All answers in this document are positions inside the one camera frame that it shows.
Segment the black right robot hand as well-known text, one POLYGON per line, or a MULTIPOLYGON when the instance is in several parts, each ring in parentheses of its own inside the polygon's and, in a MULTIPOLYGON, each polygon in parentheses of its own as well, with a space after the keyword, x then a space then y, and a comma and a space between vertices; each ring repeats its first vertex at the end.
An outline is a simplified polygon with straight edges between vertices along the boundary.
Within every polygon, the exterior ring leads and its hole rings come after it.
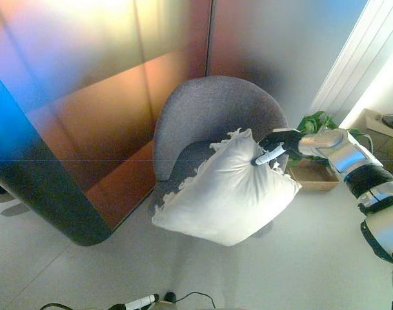
POLYGON ((253 159, 251 164, 263 165, 284 153, 295 160, 301 159, 303 155, 299 151, 299 142, 303 136, 304 134, 296 129, 274 129, 259 142, 263 154, 253 159))

